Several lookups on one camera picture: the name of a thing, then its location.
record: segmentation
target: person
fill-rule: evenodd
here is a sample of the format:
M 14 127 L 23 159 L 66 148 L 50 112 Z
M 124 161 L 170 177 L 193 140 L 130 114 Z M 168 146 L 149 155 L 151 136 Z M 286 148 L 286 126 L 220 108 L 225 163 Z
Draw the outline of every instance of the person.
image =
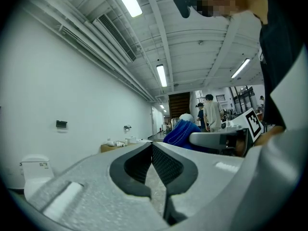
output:
M 263 145 L 276 134 L 285 130 L 284 121 L 270 94 L 288 73 L 303 48 L 290 17 L 277 0 L 190 0 L 197 11 L 206 17 L 232 15 L 250 11 L 261 22 L 260 46 L 262 49 L 261 69 L 265 86 L 265 113 L 263 121 L 274 124 L 269 132 L 262 134 L 255 145 Z
M 197 116 L 197 121 L 200 121 L 201 123 L 201 131 L 203 133 L 206 132 L 206 128 L 205 128 L 205 122 L 204 122 L 204 117 L 203 117 L 203 103 L 198 103 L 197 107 L 199 108 L 199 113 Z
M 207 103 L 203 108 L 204 121 L 208 122 L 208 125 L 206 125 L 205 128 L 211 133 L 218 132 L 220 130 L 221 120 L 224 114 L 221 104 L 219 102 L 214 102 L 213 98 L 214 97 L 212 94 L 206 95 L 205 99 L 207 100 Z

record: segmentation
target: white ceiling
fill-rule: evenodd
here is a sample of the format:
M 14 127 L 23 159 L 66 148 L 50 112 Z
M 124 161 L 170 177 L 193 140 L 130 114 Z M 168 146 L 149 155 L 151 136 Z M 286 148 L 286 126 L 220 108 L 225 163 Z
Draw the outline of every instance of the white ceiling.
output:
M 132 18 L 121 1 L 117 0 L 133 32 L 112 0 L 61 1 L 69 1 L 90 22 L 103 13 L 109 16 L 137 56 L 134 62 L 127 65 L 128 70 L 154 97 L 199 90 L 206 86 L 221 88 L 263 82 L 257 57 L 261 25 L 249 12 L 229 21 L 223 17 L 202 17 L 192 10 L 191 16 L 184 19 L 173 0 L 154 0 L 151 4 L 149 0 L 137 0 L 143 14 Z M 231 79 L 245 58 L 252 61 L 236 79 Z M 160 85 L 156 71 L 158 64 L 165 67 L 168 84 L 165 88 Z

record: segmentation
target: label sticker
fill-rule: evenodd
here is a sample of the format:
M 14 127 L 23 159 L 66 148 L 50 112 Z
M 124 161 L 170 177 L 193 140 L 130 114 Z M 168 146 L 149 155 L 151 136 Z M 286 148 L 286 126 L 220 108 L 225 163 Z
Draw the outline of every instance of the label sticker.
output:
M 258 136 L 258 133 L 261 131 L 260 122 L 254 111 L 248 113 L 246 115 L 246 119 L 252 131 L 253 139 L 255 140 L 255 138 Z

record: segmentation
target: dark clothing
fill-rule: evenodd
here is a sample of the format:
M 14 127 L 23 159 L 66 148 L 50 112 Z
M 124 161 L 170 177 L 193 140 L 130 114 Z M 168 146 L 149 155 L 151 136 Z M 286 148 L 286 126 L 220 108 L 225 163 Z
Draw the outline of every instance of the dark clothing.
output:
M 204 118 L 203 118 L 203 110 L 199 111 L 198 117 L 201 119 L 200 123 L 201 123 L 201 129 L 205 128 L 205 123 L 204 123 Z
M 268 0 L 268 3 L 268 24 L 262 25 L 260 32 L 260 45 L 265 59 L 265 62 L 261 62 L 265 87 L 263 121 L 284 127 L 283 119 L 270 94 L 291 69 L 303 42 L 276 1 Z

